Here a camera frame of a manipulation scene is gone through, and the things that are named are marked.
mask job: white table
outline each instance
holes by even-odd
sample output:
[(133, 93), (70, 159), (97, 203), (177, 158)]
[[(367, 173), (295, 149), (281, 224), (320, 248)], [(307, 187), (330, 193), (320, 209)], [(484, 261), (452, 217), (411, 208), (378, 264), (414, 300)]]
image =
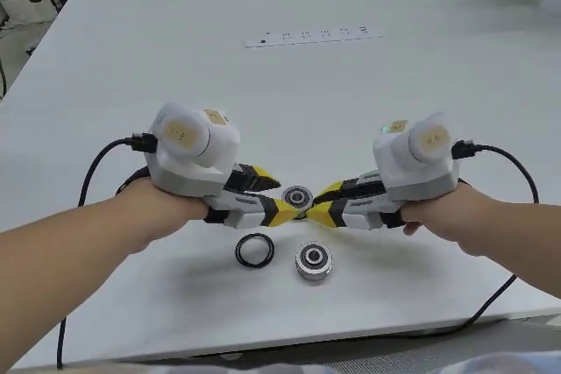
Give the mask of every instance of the white table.
[[(267, 31), (363, 23), (386, 37), (242, 47)], [(535, 0), (70, 0), (0, 106), (0, 229), (72, 208), (97, 152), (148, 127), (170, 100), (226, 109), (242, 133), (240, 162), (315, 192), (374, 168), (371, 143), (383, 123), (443, 109), (459, 137), (510, 150), (543, 201), (561, 203), (560, 35)], [(142, 165), (139, 154), (113, 152), (89, 200), (111, 196)], [(501, 158), (482, 154), (462, 175), (502, 199), (529, 199)], [(258, 271), (233, 257), (246, 232), (203, 223), (129, 258), (69, 317), (65, 360), (449, 326), (509, 275), (426, 231), (406, 238), (291, 222), (266, 233), (276, 256)], [(298, 246), (314, 238), (335, 263), (316, 287), (294, 268)], [(560, 308), (518, 281), (486, 315)], [(54, 363), (55, 344), (51, 332), (18, 366)]]

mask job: rubber ring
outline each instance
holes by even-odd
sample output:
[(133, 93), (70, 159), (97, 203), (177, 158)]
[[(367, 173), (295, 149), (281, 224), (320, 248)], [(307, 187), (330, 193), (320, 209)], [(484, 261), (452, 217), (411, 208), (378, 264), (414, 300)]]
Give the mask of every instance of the rubber ring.
[[(266, 245), (269, 249), (267, 254), (266, 254), (266, 257), (263, 259), (263, 261), (261, 261), (259, 263), (248, 262), (247, 260), (245, 260), (242, 257), (242, 246), (253, 238), (258, 238), (259, 240), (263, 240), (266, 243)], [(271, 239), (271, 237), (266, 236), (265, 234), (261, 234), (259, 232), (256, 232), (254, 234), (248, 234), (247, 236), (243, 236), (241, 238), (241, 240), (238, 241), (238, 243), (236, 244), (236, 250), (235, 250), (234, 254), (236, 255), (236, 260), (242, 266), (250, 267), (252, 269), (261, 269), (262, 267), (267, 266), (269, 263), (271, 263), (271, 260), (273, 260), (273, 257), (274, 257), (274, 243), (273, 243), (273, 240)]]

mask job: metal bearing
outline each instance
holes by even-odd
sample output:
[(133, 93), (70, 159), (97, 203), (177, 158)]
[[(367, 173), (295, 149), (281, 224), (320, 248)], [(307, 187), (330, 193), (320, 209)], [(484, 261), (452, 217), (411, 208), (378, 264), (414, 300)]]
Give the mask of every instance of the metal bearing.
[(304, 186), (291, 186), (282, 192), (282, 200), (301, 211), (295, 218), (300, 220), (306, 217), (306, 211), (311, 208), (314, 195)]
[(296, 270), (306, 280), (322, 280), (331, 272), (331, 251), (323, 244), (304, 243), (296, 253)]

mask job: cable connector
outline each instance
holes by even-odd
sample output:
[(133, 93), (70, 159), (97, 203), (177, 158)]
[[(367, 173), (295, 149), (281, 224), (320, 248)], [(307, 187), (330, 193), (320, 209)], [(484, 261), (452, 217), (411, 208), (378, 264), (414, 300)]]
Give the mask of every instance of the cable connector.
[(158, 139), (152, 133), (132, 133), (127, 144), (133, 151), (155, 153)]
[(452, 159), (474, 157), (481, 149), (472, 140), (459, 140), (452, 146)]

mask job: human arm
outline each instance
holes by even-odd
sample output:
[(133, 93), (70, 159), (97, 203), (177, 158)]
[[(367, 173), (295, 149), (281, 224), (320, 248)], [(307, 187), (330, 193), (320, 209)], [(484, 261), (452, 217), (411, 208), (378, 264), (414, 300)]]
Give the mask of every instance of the human arm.
[(83, 303), (129, 254), (208, 209), (137, 180), (120, 195), (0, 234), (0, 372)]
[(487, 256), (561, 298), (561, 207), (497, 201), (458, 184), (441, 198), (407, 204), (401, 216), (409, 221), (406, 234), (425, 225), (466, 253)]

